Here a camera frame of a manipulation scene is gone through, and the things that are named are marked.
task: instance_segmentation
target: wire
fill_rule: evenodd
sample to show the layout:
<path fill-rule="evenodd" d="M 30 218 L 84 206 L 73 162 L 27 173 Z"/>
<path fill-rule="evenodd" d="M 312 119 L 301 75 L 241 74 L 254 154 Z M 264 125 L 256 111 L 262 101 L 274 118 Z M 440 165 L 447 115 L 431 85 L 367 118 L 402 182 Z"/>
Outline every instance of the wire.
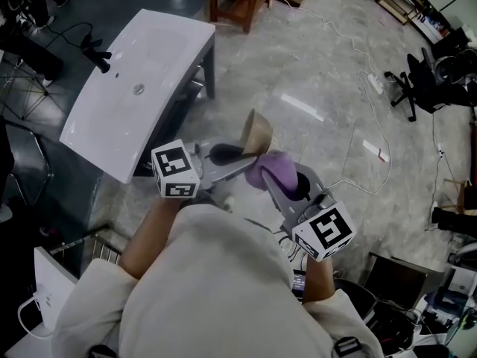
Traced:
<path fill-rule="evenodd" d="M 425 229 L 424 231 L 427 231 L 427 230 L 433 231 L 438 229 L 438 228 L 434 228 L 431 230 L 429 228 L 431 227 L 432 207 L 434 206 L 434 197 L 435 197 L 435 193 L 437 192 L 437 179 L 439 177 L 439 163 L 441 162 L 441 160 L 442 158 L 439 157 L 439 160 L 437 161 L 437 165 L 436 165 L 436 172 L 435 172 L 435 179 L 434 179 L 434 192 L 432 193 L 431 206 L 429 208 L 429 219 L 427 221 L 427 229 Z"/>
<path fill-rule="evenodd" d="M 35 295 L 28 299 L 27 301 L 25 301 L 23 304 L 21 304 L 19 307 L 18 307 L 18 310 L 16 311 L 16 316 L 18 317 L 18 321 L 20 323 L 20 325 L 23 327 L 23 329 L 25 329 L 25 331 L 30 334 L 32 337 L 36 338 L 36 339 L 50 339 L 51 336 L 53 336 L 53 333 L 49 333 L 47 334 L 46 336 L 39 336 L 35 333 L 32 333 L 29 329 L 27 329 L 27 327 L 25 326 L 25 324 L 23 323 L 22 321 L 22 310 L 23 308 L 25 308 L 27 305 L 29 305 L 30 303 L 32 303 L 33 301 L 35 301 Z"/>
<path fill-rule="evenodd" d="M 420 321 L 421 321 L 421 322 L 423 323 L 423 325 L 427 328 L 427 330 L 429 330 L 429 332 L 434 336 L 436 343 L 437 343 L 438 345 L 442 345 L 442 344 L 440 343 L 440 341 L 439 341 L 439 338 L 432 332 L 431 328 L 427 325 L 427 323 L 424 322 L 423 313 L 422 313 L 420 310 L 416 309 L 416 308 L 411 308 L 411 309 L 408 309 L 408 310 L 406 311 L 406 313 L 405 313 L 406 316 L 407 316 L 407 314 L 408 314 L 409 311 L 419 312 L 420 315 L 419 315 L 418 317 L 420 318 Z"/>
<path fill-rule="evenodd" d="M 300 7 L 292 7 L 290 5 L 290 3 L 288 2 L 288 0 L 283 0 L 291 9 L 295 9 L 295 10 L 302 10 L 303 12 L 307 12 L 309 14 L 311 14 L 312 16 L 318 18 L 318 19 L 321 19 L 322 21 L 322 27 L 325 28 L 327 25 L 331 25 L 331 27 L 335 30 L 336 34 L 339 36 L 339 37 L 344 37 L 344 38 L 347 38 L 349 40 L 351 40 L 351 44 L 353 46 L 353 49 L 361 54 L 364 54 L 365 56 L 367 56 L 367 62 L 369 64 L 369 67 L 371 69 L 371 72 L 373 74 L 375 74 L 374 70 L 373 70 L 373 67 L 371 66 L 371 57 L 368 53 L 366 53 L 365 51 L 362 51 L 358 48 L 355 47 L 355 38 L 354 37 L 349 37 L 345 34 L 341 34 L 340 31 L 335 27 L 335 24 L 331 21 L 326 21 L 322 16 L 319 16 L 317 15 L 315 12 L 311 12 L 310 10 L 307 10 L 305 8 L 300 8 Z"/>
<path fill-rule="evenodd" d="M 288 239 L 288 240 L 290 239 L 290 238 L 288 237 L 288 235 L 282 237 L 280 240 L 278 240 L 278 245 L 281 247 L 281 246 L 282 246 L 282 241 L 283 241 L 283 240 L 287 240 L 287 239 Z"/>
<path fill-rule="evenodd" d="M 436 152 L 439 154 L 439 157 L 441 157 L 440 154 L 442 153 L 442 156 L 446 160 L 447 167 L 449 168 L 450 175 L 452 176 L 452 179 L 455 180 L 454 174 L 452 173 L 452 169 L 450 168 L 449 161 L 447 160 L 446 153 L 443 152 L 442 150 L 440 150 L 439 146 L 435 142 L 435 121 L 434 121 L 434 119 L 435 119 L 435 115 L 432 114 L 432 142 L 434 143 L 434 148 L 435 148 Z M 457 184 L 454 183 L 454 187 L 455 187 L 455 191 L 457 192 L 457 196 L 459 196 L 459 190 L 457 188 Z"/>
<path fill-rule="evenodd" d="M 294 253 L 292 254 L 292 258 L 288 258 L 290 260 L 290 263 L 293 262 L 295 260 L 295 258 L 297 257 L 298 255 L 298 252 L 300 252 L 300 247 L 298 245 L 296 245 L 296 248 L 295 248 L 295 251 Z"/>
<path fill-rule="evenodd" d="M 293 251 L 291 252 L 291 255 L 290 256 L 287 256 L 287 258 L 290 260 L 297 252 L 297 245 L 295 244 L 294 248 L 293 248 Z"/>
<path fill-rule="evenodd" d="M 307 255 L 307 253 L 303 252 L 303 256 L 301 257 L 301 261 L 300 261 L 300 270 L 301 271 L 303 270 L 303 258 L 305 258 L 306 255 Z"/>
<path fill-rule="evenodd" d="M 88 34 L 91 34 L 92 29 L 93 29 L 93 26 L 92 26 L 92 24 L 91 24 L 90 22 L 79 22 L 79 23 L 74 24 L 74 25 L 72 25 L 71 27 L 65 29 L 64 31 L 62 31 L 62 32 L 60 32 L 60 33 L 54 31 L 53 29 L 51 29 L 49 25 L 46 25 L 46 27 L 48 28 L 48 30 L 50 30 L 50 32 L 52 32 L 53 34 L 56 34 L 56 37 L 55 37 L 52 41 L 50 41 L 45 48 L 48 48 L 48 47 L 49 47 L 52 43 L 54 43 L 59 37 L 62 37 L 69 45 L 72 45 L 72 46 L 74 46 L 75 48 L 80 49 L 80 46 L 79 46 L 79 45 L 70 42 L 70 41 L 65 37 L 65 33 L 66 33 L 67 31 L 70 31 L 71 29 L 76 28 L 76 27 L 78 27 L 78 26 L 80 26 L 80 25 L 88 25 L 88 26 L 89 26 L 89 32 L 88 32 Z"/>
<path fill-rule="evenodd" d="M 367 56 L 367 62 L 368 62 L 368 64 L 369 64 L 370 70 L 371 70 L 371 72 L 372 72 L 374 75 L 376 74 L 376 73 L 374 72 L 373 67 L 371 66 L 371 57 L 370 57 L 369 53 L 366 53 L 365 51 L 362 51 L 362 50 L 360 50 L 360 49 L 358 49 L 358 48 L 355 47 L 355 38 L 349 37 L 349 36 L 346 36 L 346 35 L 340 33 L 340 31 L 335 27 L 335 24 L 334 24 L 333 22 L 331 22 L 331 21 L 328 21 L 328 22 L 327 22 L 322 16 L 319 16 L 319 15 L 317 15 L 316 13 L 311 12 L 310 10 L 307 10 L 307 9 L 304 9 L 304 8 L 292 7 L 287 0 L 283 0 L 283 1 L 284 1 L 291 9 L 302 10 L 303 12 L 310 13 L 312 16 L 321 19 L 321 21 L 322 21 L 322 27 L 323 27 L 323 28 L 325 28 L 327 25 L 331 25 L 332 28 L 336 31 L 336 34 L 337 34 L 338 36 L 340 36 L 340 37 L 345 37 L 345 38 L 351 40 L 351 44 L 352 44 L 353 49 L 354 49 L 355 51 L 357 51 L 357 52 L 359 52 L 359 53 L 364 54 L 365 56 Z M 365 73 L 366 75 L 368 75 L 368 74 L 367 74 L 364 70 L 359 70 L 358 73 L 357 73 L 358 78 L 359 78 L 361 84 L 362 84 L 363 87 L 364 87 L 364 92 L 366 93 L 367 100 L 368 100 L 369 103 L 370 103 L 371 111 L 372 111 L 372 113 L 373 113 L 374 121 L 375 121 L 376 124 L 378 125 L 379 132 L 381 133 L 382 137 L 385 139 L 385 141 L 386 141 L 386 143 L 387 143 L 387 145 L 388 145 L 389 160 L 390 160 L 388 175 L 386 176 L 385 181 L 381 184 L 381 186 L 379 186 L 379 188 L 378 188 L 375 192 L 368 191 L 367 189 L 361 187 L 359 184 L 354 183 L 354 182 L 352 182 L 351 180 L 348 180 L 348 179 L 340 179 L 339 181 L 337 181 L 336 183 L 332 184 L 331 186 L 328 186 L 326 189 L 333 188 L 334 186 L 337 186 L 337 185 L 340 184 L 340 183 L 346 182 L 346 183 L 348 183 L 348 184 L 350 184 L 350 185 L 352 185 L 352 186 L 354 186 L 354 187 L 359 188 L 361 191 L 364 191 L 364 192 L 366 192 L 366 193 L 369 194 L 369 195 L 376 195 L 376 194 L 381 190 L 381 188 L 389 181 L 389 176 L 391 175 L 391 170 L 392 170 L 392 168 L 393 168 L 393 158 L 392 158 L 392 156 L 391 156 L 391 145 L 390 145 L 390 143 L 389 143 L 389 141 L 388 141 L 388 138 L 386 138 L 386 135 L 385 135 L 384 132 L 382 131 L 381 125 L 379 124 L 378 119 L 376 118 L 376 113 L 375 113 L 375 110 L 374 110 L 374 106 L 373 106 L 373 103 L 371 102 L 370 96 L 369 96 L 369 94 L 368 94 L 368 92 L 367 92 L 366 84 L 365 84 L 364 81 L 361 79 L 361 76 L 360 76 L 359 73 Z"/>
<path fill-rule="evenodd" d="M 469 309 L 467 309 L 465 313 L 459 318 L 459 322 L 457 323 L 457 327 L 455 328 L 454 334 L 452 334 L 452 337 L 450 337 L 450 340 L 447 341 L 447 343 L 444 346 L 447 346 L 454 339 L 455 334 L 457 334 L 457 332 L 461 329 L 462 323 L 465 321 L 466 317 L 468 316 L 467 313 L 470 313 L 470 310 L 473 310 L 473 308 L 469 307 Z"/>

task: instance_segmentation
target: metal chair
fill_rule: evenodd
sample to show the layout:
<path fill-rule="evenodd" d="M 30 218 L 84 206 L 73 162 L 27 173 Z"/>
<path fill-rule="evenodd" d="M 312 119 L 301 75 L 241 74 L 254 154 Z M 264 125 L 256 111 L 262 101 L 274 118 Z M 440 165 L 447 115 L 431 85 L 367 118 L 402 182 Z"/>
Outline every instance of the metal chair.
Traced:
<path fill-rule="evenodd" d="M 45 89 L 45 87 L 35 75 L 32 75 L 30 72 L 27 72 L 20 67 L 22 65 L 21 59 L 19 59 L 16 64 L 13 64 L 9 60 L 4 59 L 3 54 L 0 54 L 0 61 L 12 67 L 12 72 L 10 75 L 0 76 L 0 80 L 5 81 L 3 87 L 0 89 L 0 95 L 3 95 L 4 91 L 6 90 L 4 98 L 0 98 L 0 104 L 3 104 L 4 107 L 8 109 L 18 120 L 25 121 L 30 116 L 30 114 L 32 114 L 35 109 L 46 99 L 46 97 L 51 95 L 51 93 L 49 93 Z M 28 88 L 13 88 L 13 84 L 16 80 L 30 81 Z M 26 93 L 25 100 L 23 101 L 22 105 L 22 112 L 20 114 L 18 114 L 12 107 L 7 104 L 8 96 L 12 91 Z M 30 105 L 30 107 L 28 107 L 28 100 L 32 93 L 40 94 L 40 96 L 35 100 L 32 105 Z"/>
<path fill-rule="evenodd" d="M 11 126 L 12 128 L 17 128 L 22 131 L 28 132 L 35 140 L 35 143 L 37 144 L 38 151 L 40 152 L 40 155 L 42 156 L 42 159 L 45 161 L 45 167 L 46 167 L 46 176 L 43 179 L 41 188 L 36 196 L 36 198 L 33 201 L 29 201 L 27 198 L 27 195 L 25 194 L 25 190 L 22 186 L 22 182 L 19 178 L 19 176 L 15 173 L 13 173 L 13 167 L 15 164 L 15 159 L 13 158 L 13 154 L 10 149 L 10 143 L 8 141 L 8 135 L 7 135 L 7 126 Z M 4 190 L 4 185 L 5 181 L 7 180 L 8 175 L 10 175 L 16 183 L 16 186 L 18 187 L 18 190 L 20 192 L 20 195 L 22 196 L 23 201 L 25 204 L 27 204 L 30 207 L 35 207 L 37 205 L 38 200 L 40 199 L 40 196 L 43 194 L 45 191 L 46 186 L 48 185 L 48 182 L 50 181 L 51 177 L 53 176 L 53 173 L 51 171 L 50 163 L 48 159 L 46 158 L 45 151 L 43 150 L 43 147 L 40 142 L 40 138 L 38 135 L 36 135 L 32 130 L 29 128 L 19 125 L 18 123 L 8 121 L 6 120 L 3 116 L 0 116 L 0 160 L 1 160 L 1 176 L 0 176 L 0 197 L 3 194 Z"/>

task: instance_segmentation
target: white cable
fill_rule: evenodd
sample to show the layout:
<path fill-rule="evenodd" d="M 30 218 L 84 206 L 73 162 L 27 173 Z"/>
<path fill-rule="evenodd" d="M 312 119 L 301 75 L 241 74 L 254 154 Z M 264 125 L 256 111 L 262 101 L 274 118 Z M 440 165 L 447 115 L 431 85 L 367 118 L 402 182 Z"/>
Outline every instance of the white cable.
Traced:
<path fill-rule="evenodd" d="M 369 64 L 369 67 L 371 69 L 371 72 L 375 75 L 376 73 L 374 72 L 373 70 L 373 67 L 371 66 L 371 57 L 368 53 L 362 51 L 362 50 L 359 50 L 355 47 L 355 43 L 354 43 L 354 38 L 352 37 L 348 37 L 344 34 L 341 34 L 339 32 L 339 30 L 335 27 L 335 24 L 333 24 L 333 22 L 331 21 L 326 21 L 322 16 L 319 16 L 317 15 L 316 13 L 314 12 L 311 12 L 310 10 L 307 10 L 307 9 L 304 9 L 304 8 L 300 8 L 300 7 L 292 7 L 290 5 L 290 3 L 287 1 L 287 0 L 283 0 L 286 4 L 288 4 L 288 6 L 291 8 L 291 9 L 296 9 L 296 10 L 302 10 L 303 12 L 307 12 L 307 13 L 310 13 L 311 15 L 321 19 L 321 21 L 323 22 L 322 26 L 323 28 L 325 28 L 328 24 L 330 24 L 332 26 L 332 28 L 336 31 L 337 35 L 340 36 L 340 37 L 346 37 L 347 39 L 351 40 L 351 44 L 353 46 L 353 49 L 361 54 L 364 54 L 365 56 L 367 56 L 367 62 Z M 378 129 L 379 129 L 379 132 L 381 133 L 382 137 L 384 138 L 384 140 L 386 141 L 386 143 L 388 144 L 388 152 L 389 152 L 389 162 L 390 162 L 390 165 L 389 165 L 389 170 L 388 170 L 388 175 L 386 176 L 386 179 L 384 181 L 383 184 L 381 184 L 381 186 L 379 186 L 379 188 L 375 191 L 375 192 L 371 192 L 371 191 L 368 191 L 367 189 L 364 189 L 363 187 L 359 186 L 357 183 L 354 183 L 352 182 L 351 180 L 347 180 L 347 179 L 340 179 L 339 181 L 337 181 L 336 183 L 332 184 L 331 186 L 328 186 L 326 189 L 330 189 L 334 186 L 337 186 L 339 183 L 342 183 L 342 182 L 346 182 L 348 184 L 351 184 L 352 186 L 356 187 L 356 188 L 359 188 L 361 191 L 364 191 L 366 192 L 367 194 L 370 194 L 370 195 L 376 195 L 380 190 L 381 188 L 388 182 L 389 180 L 389 176 L 391 175 L 391 170 L 393 168 L 393 158 L 391 156 L 391 145 L 388 141 L 388 138 L 386 138 L 386 135 L 384 134 L 384 132 L 382 131 L 381 129 L 381 125 L 379 124 L 378 122 L 378 119 L 376 118 L 376 113 L 374 111 L 374 106 L 373 106 L 373 103 L 371 102 L 371 99 L 370 99 L 370 96 L 368 95 L 367 93 L 367 89 L 366 89 L 366 84 L 364 83 L 364 81 L 361 79 L 361 76 L 359 75 L 359 73 L 365 73 L 366 75 L 368 75 L 364 70 L 359 70 L 357 75 L 358 75 L 358 78 L 359 80 L 361 81 L 361 84 L 363 85 L 364 87 L 364 92 L 366 93 L 366 97 L 367 97 L 367 100 L 368 102 L 370 103 L 370 106 L 371 106 L 371 111 L 373 113 L 373 118 L 374 118 L 374 121 L 376 122 L 376 124 L 378 125 Z"/>
<path fill-rule="evenodd" d="M 22 325 L 23 329 L 25 329 L 25 331 L 30 334 L 32 337 L 36 338 L 36 339 L 50 339 L 52 336 L 53 336 L 53 333 L 49 333 L 47 334 L 46 336 L 38 336 L 37 334 L 34 334 L 32 333 L 29 329 L 27 329 L 27 327 L 25 326 L 25 324 L 23 323 L 22 321 L 22 315 L 20 314 L 23 310 L 23 308 L 25 308 L 27 305 L 29 305 L 30 303 L 32 303 L 33 301 L 35 301 L 36 297 L 35 295 L 28 299 L 27 301 L 25 301 L 23 304 L 21 304 L 19 307 L 18 307 L 18 310 L 16 311 L 16 316 L 18 317 L 18 321 L 20 323 L 20 325 Z"/>
<path fill-rule="evenodd" d="M 374 72 L 374 70 L 373 70 L 373 67 L 371 66 L 371 57 L 370 57 L 370 55 L 369 55 L 368 53 L 366 53 L 365 51 L 362 51 L 362 50 L 360 50 L 360 49 L 358 49 L 358 48 L 355 47 L 355 38 L 354 38 L 354 37 L 349 37 L 349 36 L 347 36 L 346 34 L 341 34 L 340 31 L 335 27 L 335 24 L 333 24 L 333 22 L 331 22 L 331 21 L 328 21 L 328 22 L 327 22 L 322 16 L 317 15 L 315 12 L 311 12 L 310 10 L 307 10 L 307 9 L 305 9 L 305 8 L 292 7 L 292 6 L 290 5 L 290 3 L 288 2 L 288 0 L 283 0 L 283 1 L 284 1 L 286 4 L 288 4 L 288 6 L 289 6 L 291 9 L 302 10 L 303 12 L 307 12 L 307 13 L 311 14 L 312 16 L 317 17 L 318 19 L 321 19 L 321 21 L 322 21 L 321 26 L 322 26 L 323 28 L 325 28 L 327 25 L 331 25 L 332 28 L 335 30 L 336 34 L 337 34 L 339 37 L 344 37 L 344 38 L 347 38 L 347 39 L 351 40 L 351 45 L 353 46 L 353 49 L 354 49 L 355 51 L 357 51 L 357 52 L 359 52 L 359 53 L 364 54 L 365 56 L 367 56 L 367 62 L 368 62 L 368 64 L 369 64 L 369 67 L 370 67 L 370 69 L 371 69 L 371 72 L 372 72 L 374 75 L 376 74 L 376 73 Z"/>

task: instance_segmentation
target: black office chair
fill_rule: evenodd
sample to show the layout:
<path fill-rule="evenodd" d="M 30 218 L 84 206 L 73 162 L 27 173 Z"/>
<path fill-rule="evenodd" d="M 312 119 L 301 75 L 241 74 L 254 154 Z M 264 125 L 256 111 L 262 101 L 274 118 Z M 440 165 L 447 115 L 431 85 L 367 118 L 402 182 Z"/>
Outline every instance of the black office chair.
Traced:
<path fill-rule="evenodd" d="M 392 101 L 393 107 L 407 98 L 411 106 L 412 115 L 410 122 L 416 121 L 415 104 L 421 109 L 433 114 L 441 109 L 445 104 L 458 104 L 460 106 L 472 107 L 469 93 L 464 86 L 459 84 L 444 83 L 437 85 L 434 73 L 431 69 L 431 62 L 426 50 L 423 48 L 424 60 L 419 62 L 412 54 L 408 54 L 409 76 L 405 72 L 401 73 L 400 80 L 392 72 L 386 72 L 385 77 L 393 77 L 402 89 L 402 95 L 397 101 Z"/>

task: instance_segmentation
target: white sweatshirt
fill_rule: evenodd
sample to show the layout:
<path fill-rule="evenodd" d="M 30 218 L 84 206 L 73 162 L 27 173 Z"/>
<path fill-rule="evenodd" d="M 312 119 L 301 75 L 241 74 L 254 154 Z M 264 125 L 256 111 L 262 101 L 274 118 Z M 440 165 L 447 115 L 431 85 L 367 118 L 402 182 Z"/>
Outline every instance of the white sweatshirt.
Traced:
<path fill-rule="evenodd" d="M 324 358 L 345 336 L 383 357 L 344 292 L 302 306 L 292 280 L 268 231 L 213 206 L 186 207 L 140 281 L 91 263 L 58 318 L 54 357 L 84 358 L 108 337 L 121 358 Z"/>

